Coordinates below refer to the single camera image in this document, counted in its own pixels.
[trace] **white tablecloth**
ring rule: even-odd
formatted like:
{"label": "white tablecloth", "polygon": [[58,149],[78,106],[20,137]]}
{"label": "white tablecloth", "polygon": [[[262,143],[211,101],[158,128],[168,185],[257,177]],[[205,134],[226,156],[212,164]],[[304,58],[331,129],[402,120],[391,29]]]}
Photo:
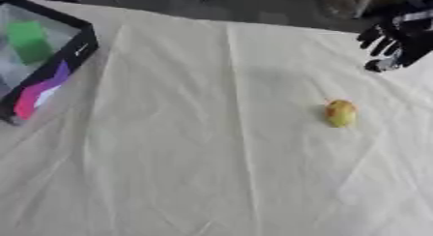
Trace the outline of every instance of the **white tablecloth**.
{"label": "white tablecloth", "polygon": [[0,125],[0,235],[431,235],[432,56],[371,74],[352,34],[42,3],[101,49]]}

